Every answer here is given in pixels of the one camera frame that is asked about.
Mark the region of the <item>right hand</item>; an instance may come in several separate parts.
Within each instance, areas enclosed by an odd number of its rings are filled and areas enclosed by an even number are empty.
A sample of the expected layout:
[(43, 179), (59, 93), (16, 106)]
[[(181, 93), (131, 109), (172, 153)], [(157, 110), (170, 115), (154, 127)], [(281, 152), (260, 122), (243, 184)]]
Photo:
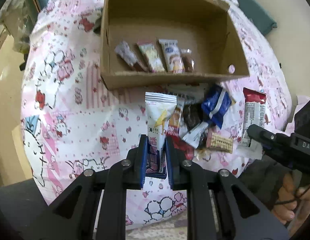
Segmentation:
[[(291, 229), (299, 228), (310, 215), (310, 189), (308, 186), (300, 187), (295, 189), (294, 180), (291, 174), (287, 173), (283, 178), (283, 185), (278, 191), (278, 200), (280, 202), (289, 203), (275, 205), (272, 209), (272, 213), (280, 220), (282, 224), (290, 222)], [(295, 215), (294, 209), (297, 207), (297, 202), (292, 201), (294, 199), (294, 193), (298, 196), (303, 202), (303, 206), (298, 215)]]

